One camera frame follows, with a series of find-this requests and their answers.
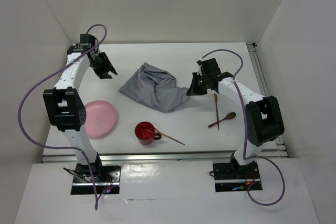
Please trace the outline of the red enamel mug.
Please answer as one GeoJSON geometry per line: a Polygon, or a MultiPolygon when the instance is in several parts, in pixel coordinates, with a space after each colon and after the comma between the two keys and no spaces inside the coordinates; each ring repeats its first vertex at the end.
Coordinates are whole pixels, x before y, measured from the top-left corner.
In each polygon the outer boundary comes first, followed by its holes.
{"type": "Polygon", "coordinates": [[[150,122],[140,122],[137,124],[134,133],[142,145],[150,145],[154,141],[162,138],[161,133],[158,133],[150,122]]]}

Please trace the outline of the grey cloth placemat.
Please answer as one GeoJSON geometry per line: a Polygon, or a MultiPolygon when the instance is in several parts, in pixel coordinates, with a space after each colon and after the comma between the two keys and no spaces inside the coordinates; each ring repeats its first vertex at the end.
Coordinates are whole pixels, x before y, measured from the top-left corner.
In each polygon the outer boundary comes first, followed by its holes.
{"type": "Polygon", "coordinates": [[[156,111],[171,113],[189,97],[188,88],[177,86],[176,78],[166,70],[143,65],[119,89],[127,98],[156,111]]]}

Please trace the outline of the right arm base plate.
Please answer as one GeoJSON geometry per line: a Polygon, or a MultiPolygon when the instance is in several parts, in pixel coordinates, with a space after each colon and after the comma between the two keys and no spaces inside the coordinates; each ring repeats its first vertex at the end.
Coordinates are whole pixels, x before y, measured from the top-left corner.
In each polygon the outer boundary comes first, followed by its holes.
{"type": "Polygon", "coordinates": [[[263,190],[259,168],[256,162],[246,168],[233,172],[229,163],[213,163],[213,170],[209,175],[214,179],[215,191],[234,192],[250,190],[263,190]]]}

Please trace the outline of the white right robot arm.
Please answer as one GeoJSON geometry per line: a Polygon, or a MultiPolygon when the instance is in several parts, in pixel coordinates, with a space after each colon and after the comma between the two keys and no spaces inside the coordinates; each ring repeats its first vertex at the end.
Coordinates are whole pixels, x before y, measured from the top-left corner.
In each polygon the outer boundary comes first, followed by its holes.
{"type": "Polygon", "coordinates": [[[242,107],[244,140],[241,147],[231,155],[229,163],[214,176],[244,178],[267,142],[274,141],[284,133],[284,125],[278,100],[253,92],[241,84],[229,72],[221,72],[216,59],[199,60],[199,70],[193,73],[188,96],[205,95],[213,90],[242,107]]]}

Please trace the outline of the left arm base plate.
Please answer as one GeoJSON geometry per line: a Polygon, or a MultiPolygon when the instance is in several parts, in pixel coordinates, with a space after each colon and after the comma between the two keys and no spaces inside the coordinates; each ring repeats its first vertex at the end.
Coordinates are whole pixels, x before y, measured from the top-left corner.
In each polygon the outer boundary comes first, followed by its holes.
{"type": "MultiPolygon", "coordinates": [[[[68,169],[73,176],[71,195],[94,195],[90,174],[81,173],[78,169],[68,169]]],[[[97,194],[119,194],[121,165],[102,166],[101,175],[94,175],[97,194]]]]}

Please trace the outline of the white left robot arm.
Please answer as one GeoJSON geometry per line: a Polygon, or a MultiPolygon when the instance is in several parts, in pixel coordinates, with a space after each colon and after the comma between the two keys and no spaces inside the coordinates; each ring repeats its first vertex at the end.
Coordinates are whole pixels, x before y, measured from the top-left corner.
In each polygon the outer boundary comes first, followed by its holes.
{"type": "Polygon", "coordinates": [[[80,35],[79,43],[69,47],[67,56],[70,67],[62,71],[52,89],[44,91],[43,99],[51,125],[64,134],[75,152],[77,174],[96,182],[103,177],[104,169],[84,127],[87,113],[78,90],[88,68],[100,79],[111,79],[110,74],[117,72],[106,53],[98,49],[97,38],[89,33],[80,35]]]}

